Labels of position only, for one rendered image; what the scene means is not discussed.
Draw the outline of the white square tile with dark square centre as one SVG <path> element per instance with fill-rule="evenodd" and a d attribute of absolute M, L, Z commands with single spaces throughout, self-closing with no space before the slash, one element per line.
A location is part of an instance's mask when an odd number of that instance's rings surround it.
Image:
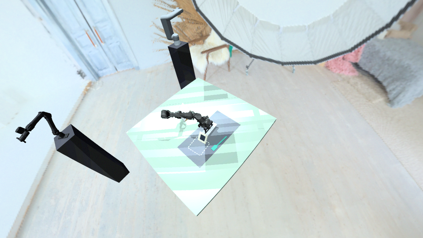
<path fill-rule="evenodd" d="M 199 141 L 201 141 L 201 142 L 203 142 L 203 143 L 206 144 L 207 138 L 208 138 L 208 136 L 206 134 L 203 134 L 202 132 L 199 133 L 199 137 L 198 137 L 198 140 Z"/>

